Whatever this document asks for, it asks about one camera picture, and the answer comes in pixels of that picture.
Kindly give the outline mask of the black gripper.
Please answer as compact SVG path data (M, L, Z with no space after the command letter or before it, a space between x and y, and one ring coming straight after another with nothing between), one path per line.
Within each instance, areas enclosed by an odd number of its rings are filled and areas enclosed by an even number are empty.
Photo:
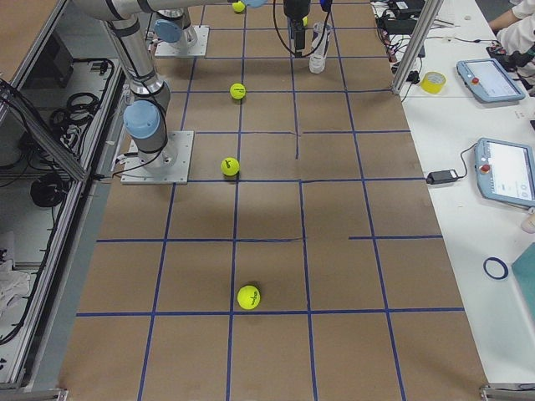
M305 27L303 19L310 12L309 0L283 0L283 11L289 21L290 37L296 56L303 56L305 48Z

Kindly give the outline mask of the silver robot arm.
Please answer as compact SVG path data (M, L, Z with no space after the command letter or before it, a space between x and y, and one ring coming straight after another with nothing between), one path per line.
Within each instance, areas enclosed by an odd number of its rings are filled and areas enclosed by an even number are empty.
M284 12L289 21L293 48L288 51L299 57L305 47L304 19L308 16L308 8L291 9ZM154 42L151 52L156 58L195 58L206 55L209 27L193 25L187 8L164 10L158 12L160 17L153 27Z
M156 72L138 15L196 6L212 5L213 1L76 1L74 4L86 15L104 23L107 34L125 70L130 92L135 99L152 101L165 113L171 91Z

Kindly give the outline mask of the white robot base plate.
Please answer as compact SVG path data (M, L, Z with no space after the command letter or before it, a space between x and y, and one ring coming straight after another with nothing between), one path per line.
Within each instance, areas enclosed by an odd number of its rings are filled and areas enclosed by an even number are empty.
M160 24L155 28L158 38L155 56L157 58L204 57L209 30L207 25L191 25L186 29L181 29L174 24Z
M133 140L129 152L135 153L125 161L127 171L121 175L123 185L186 185L191 165L193 131L169 131L167 145L157 158L139 153Z

